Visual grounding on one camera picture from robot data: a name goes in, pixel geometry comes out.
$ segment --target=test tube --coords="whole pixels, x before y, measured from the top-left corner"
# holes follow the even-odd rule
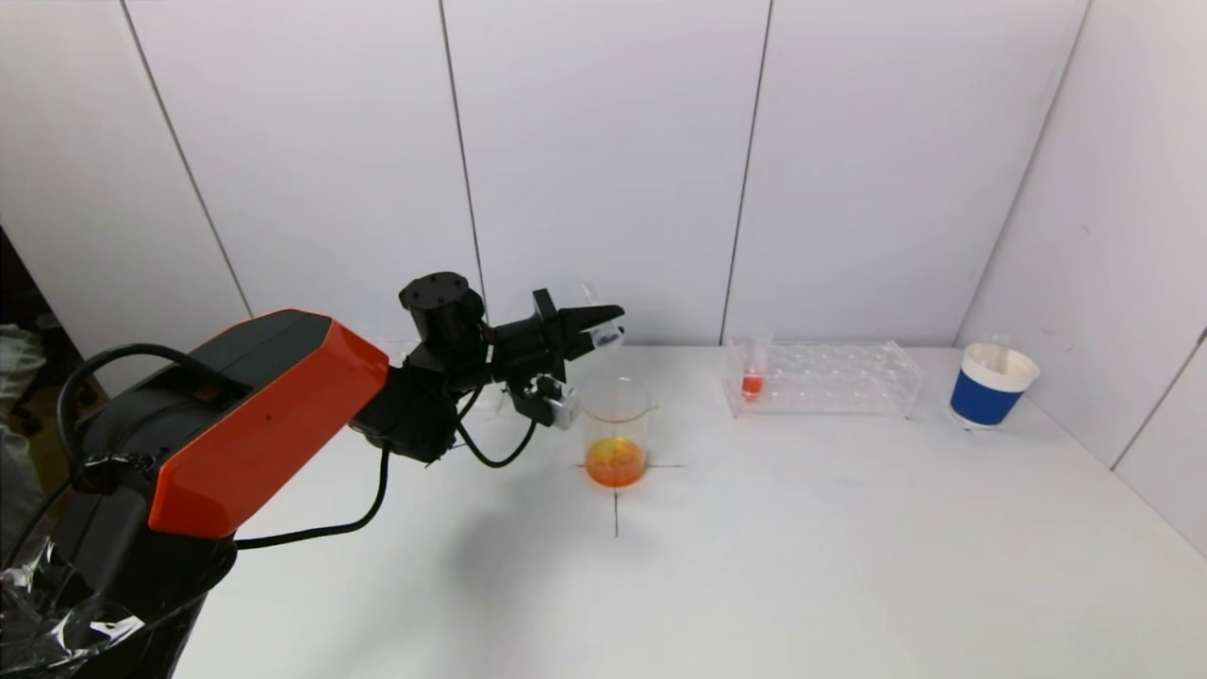
[[[764,374],[774,336],[775,332],[770,327],[759,327],[751,335],[750,361],[742,374],[742,398],[747,402],[756,402],[763,394]]]

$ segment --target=blue and white cup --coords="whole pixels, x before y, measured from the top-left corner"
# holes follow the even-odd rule
[[[998,373],[989,367],[995,353],[1002,351],[1008,352],[1005,371]],[[956,390],[951,393],[951,411],[964,425],[997,427],[1037,377],[1039,367],[1019,352],[992,345],[969,345],[960,365]]]

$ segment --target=white table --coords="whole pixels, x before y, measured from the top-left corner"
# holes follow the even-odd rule
[[[686,467],[614,499],[576,433],[395,460],[365,531],[240,555],[176,677],[1207,677],[1207,560],[1030,402],[957,427],[958,352],[910,355],[910,421],[734,420],[721,350],[625,349]],[[345,431],[240,535],[358,517],[377,464]]]

